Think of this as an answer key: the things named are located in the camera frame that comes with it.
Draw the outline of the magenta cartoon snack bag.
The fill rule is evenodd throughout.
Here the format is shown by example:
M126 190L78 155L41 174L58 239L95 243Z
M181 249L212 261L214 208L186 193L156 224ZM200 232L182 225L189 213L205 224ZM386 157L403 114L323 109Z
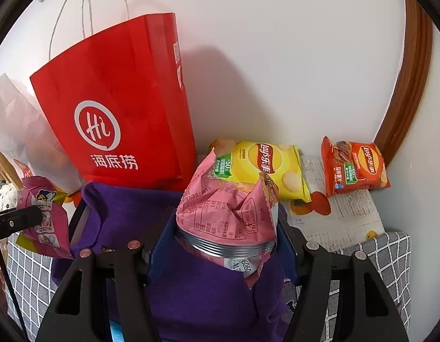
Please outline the magenta cartoon snack bag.
M21 231L16 244L43 256L72 259L68 216L62 207L67 194L41 176L23 178L22 184L24 187L18 192L17 208L37 206L42 213L42 221Z

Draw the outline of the pink snack bag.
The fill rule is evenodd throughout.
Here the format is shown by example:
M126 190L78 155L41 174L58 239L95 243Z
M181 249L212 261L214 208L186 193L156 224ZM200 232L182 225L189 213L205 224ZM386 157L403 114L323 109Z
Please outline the pink snack bag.
M215 162L210 152L185 189L177 240L187 252L240 272L252 288L276 247L279 190L265 172L252 184L222 180Z

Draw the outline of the grey checkered bed sheet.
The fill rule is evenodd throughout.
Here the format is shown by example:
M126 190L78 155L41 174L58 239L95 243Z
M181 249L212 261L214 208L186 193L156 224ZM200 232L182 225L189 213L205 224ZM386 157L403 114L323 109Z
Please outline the grey checkered bed sheet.
M21 248L16 241L17 235L13 234L7 243L7 272L23 315L28 338L34 341L45 311L57 290L51 277L55 263L47 256ZM341 249L338 253L348 255L357 249L365 251L374 264L398 308L404 329L409 330L411 237L405 232L385 232L358 245Z

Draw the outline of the white plastic shopping bag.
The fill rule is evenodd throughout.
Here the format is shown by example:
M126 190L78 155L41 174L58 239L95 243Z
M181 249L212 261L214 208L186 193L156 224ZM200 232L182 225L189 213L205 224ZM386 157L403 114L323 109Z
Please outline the white plastic shopping bag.
M0 151L23 173L45 177L68 194L83 185L35 97L6 74L0 76Z

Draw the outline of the purple felt storage box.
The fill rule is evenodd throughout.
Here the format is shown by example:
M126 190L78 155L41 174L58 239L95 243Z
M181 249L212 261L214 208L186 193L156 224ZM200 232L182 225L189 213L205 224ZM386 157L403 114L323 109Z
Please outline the purple felt storage box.
M92 182L82 189L90 209L74 256L118 249L139 239L167 207L177 207L179 192L123 188ZM281 341L284 272L278 256L263 266L249 289L240 272L188 253L172 242L163 272L146 290L151 312L165 341Z

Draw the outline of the orange Lays chips bag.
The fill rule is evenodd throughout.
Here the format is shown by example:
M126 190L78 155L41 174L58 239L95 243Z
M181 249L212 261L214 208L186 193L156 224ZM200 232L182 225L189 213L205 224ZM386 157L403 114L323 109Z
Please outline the orange Lays chips bag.
M321 156L328 197L361 189L390 187L384 158L374 143L333 143L324 137Z

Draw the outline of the red paper shopping bag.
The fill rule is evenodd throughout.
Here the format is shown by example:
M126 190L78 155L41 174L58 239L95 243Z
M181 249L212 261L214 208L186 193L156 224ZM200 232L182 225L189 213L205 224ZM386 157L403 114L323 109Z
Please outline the red paper shopping bag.
M197 151L173 13L83 39L33 73L31 84L86 181L175 192L189 184Z

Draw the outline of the yellow Lays chips bag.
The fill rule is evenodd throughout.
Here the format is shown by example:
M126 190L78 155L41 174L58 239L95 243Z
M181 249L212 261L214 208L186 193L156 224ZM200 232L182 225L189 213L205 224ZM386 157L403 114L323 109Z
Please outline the yellow Lays chips bag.
M216 139L210 144L216 155L214 174L229 182L254 184L265 173L278 186L283 200L311 201L302 176L296 145Z

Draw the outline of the brown wooden door frame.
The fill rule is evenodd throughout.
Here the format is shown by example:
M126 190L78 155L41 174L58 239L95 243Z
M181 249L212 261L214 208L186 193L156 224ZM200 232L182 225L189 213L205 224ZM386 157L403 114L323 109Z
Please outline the brown wooden door frame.
M431 65L433 22L416 0L404 0L404 5L401 67L387 112L374 140L386 165L390 165L412 126Z

